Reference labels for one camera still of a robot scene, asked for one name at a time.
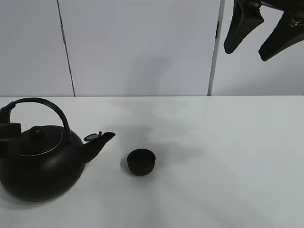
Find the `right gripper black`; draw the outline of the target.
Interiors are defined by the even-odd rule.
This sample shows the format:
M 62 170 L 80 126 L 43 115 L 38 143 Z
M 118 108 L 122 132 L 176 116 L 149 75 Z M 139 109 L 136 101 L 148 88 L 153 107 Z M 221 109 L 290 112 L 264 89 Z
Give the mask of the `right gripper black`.
M 227 54 L 233 53 L 244 38 L 264 22 L 260 13 L 262 5 L 284 12 L 258 51 L 264 62 L 304 40 L 304 18 L 291 15 L 304 13 L 303 0 L 235 0 L 230 27 L 224 41 Z

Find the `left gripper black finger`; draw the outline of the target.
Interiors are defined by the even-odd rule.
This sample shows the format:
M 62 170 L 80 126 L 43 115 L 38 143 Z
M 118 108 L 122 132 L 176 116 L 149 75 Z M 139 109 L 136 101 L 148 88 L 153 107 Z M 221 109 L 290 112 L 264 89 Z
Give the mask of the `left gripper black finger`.
M 20 123 L 0 124 L 0 153 L 16 154 L 19 151 L 19 140 L 21 138 Z

